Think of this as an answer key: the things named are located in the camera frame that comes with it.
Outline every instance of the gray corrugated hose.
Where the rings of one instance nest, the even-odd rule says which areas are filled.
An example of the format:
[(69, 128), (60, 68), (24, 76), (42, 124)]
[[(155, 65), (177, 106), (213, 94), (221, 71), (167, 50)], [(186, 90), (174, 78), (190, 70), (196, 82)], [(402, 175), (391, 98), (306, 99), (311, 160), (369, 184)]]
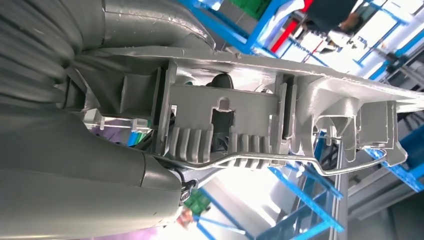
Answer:
[(166, 0), (2, 0), (0, 239), (75, 239), (160, 226), (181, 183), (153, 158), (90, 134), (55, 87), (86, 50), (213, 40)]

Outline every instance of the person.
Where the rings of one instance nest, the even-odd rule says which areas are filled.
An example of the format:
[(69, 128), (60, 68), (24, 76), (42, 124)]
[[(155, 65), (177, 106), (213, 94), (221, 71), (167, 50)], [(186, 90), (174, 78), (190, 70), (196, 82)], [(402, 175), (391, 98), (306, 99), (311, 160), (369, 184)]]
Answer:
[(352, 12), (358, 0), (315, 0), (307, 11), (303, 28), (327, 34), (330, 31), (354, 34), (364, 20)]

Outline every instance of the metal wire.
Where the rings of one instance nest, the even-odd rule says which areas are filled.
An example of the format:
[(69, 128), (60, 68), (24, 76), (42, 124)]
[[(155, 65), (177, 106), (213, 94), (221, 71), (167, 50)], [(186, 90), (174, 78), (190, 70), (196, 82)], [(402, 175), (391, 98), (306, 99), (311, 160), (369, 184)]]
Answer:
[(218, 167), (219, 165), (226, 163), (231, 160), (236, 159), (262, 159), (262, 160), (270, 160), (270, 161), (295, 161), (295, 162), (302, 162), (304, 164), (311, 163), (315, 170), (318, 172), (318, 174), (322, 176), (333, 176), (333, 175), (340, 175), (340, 174), (347, 174), (351, 172), (356, 172), (362, 169), (366, 169), (378, 164), (381, 164), (382, 162), (387, 160), (387, 153), (385, 150), (381, 149), (382, 152), (384, 152), (384, 156), (380, 159), (373, 160), (367, 163), (363, 163), (357, 166), (352, 167), (345, 167), (341, 169), (332, 169), (332, 170), (324, 170), (320, 162), (311, 156), (299, 156), (299, 155), (284, 155), (284, 154), (272, 154), (272, 153), (256, 153), (256, 152), (233, 152), (226, 156), (220, 157), (216, 160), (205, 162), (205, 163), (191, 163), (186, 161), (178, 161), (169, 159), (164, 156), (159, 155), (153, 155), (154, 158), (157, 160), (167, 162), (182, 168), (187, 169), (194, 169), (194, 170), (204, 170), (209, 168)]

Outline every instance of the red object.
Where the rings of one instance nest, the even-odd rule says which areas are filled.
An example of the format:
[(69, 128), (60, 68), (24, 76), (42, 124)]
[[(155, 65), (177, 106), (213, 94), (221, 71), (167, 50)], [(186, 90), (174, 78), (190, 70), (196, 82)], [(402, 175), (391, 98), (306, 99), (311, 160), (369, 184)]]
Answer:
[(304, 0), (305, 7), (301, 9), (300, 11), (302, 11), (303, 13), (306, 13), (306, 11), (309, 9), (309, 7), (311, 6), (313, 2), (314, 0)]
[(277, 52), (277, 50), (281, 47), (281, 45), (283, 45), (283, 43), (286, 41), (289, 35), (295, 30), (297, 25), (298, 23), (295, 21), (290, 22), (290, 24), (287, 26), (285, 31), (281, 34), (277, 42), (274, 44), (274, 46), (272, 46), (271, 52), (273, 53)]
[[(305, 7), (302, 8), (300, 11), (303, 13), (306, 13), (306, 11), (309, 9), (311, 4), (314, 2), (314, 0), (304, 0)], [(291, 21), (288, 27), (285, 29), (285, 31), (281, 34), (277, 42), (272, 46), (271, 52), (276, 53), (278, 49), (283, 45), (283, 43), (286, 41), (286, 39), (290, 36), (290, 34), (296, 29), (296, 26), (298, 25), (297, 21)]]

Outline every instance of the green bin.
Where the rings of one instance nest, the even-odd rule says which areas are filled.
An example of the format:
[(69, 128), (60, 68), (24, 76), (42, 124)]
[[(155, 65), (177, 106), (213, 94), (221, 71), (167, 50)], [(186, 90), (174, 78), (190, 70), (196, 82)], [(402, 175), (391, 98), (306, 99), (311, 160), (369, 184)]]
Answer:
[(211, 201), (201, 191), (197, 189), (191, 190), (190, 197), (184, 202), (184, 205), (191, 209), (193, 215), (200, 216), (203, 211), (208, 209)]
[(232, 4), (259, 20), (270, 4), (271, 0), (229, 0)]

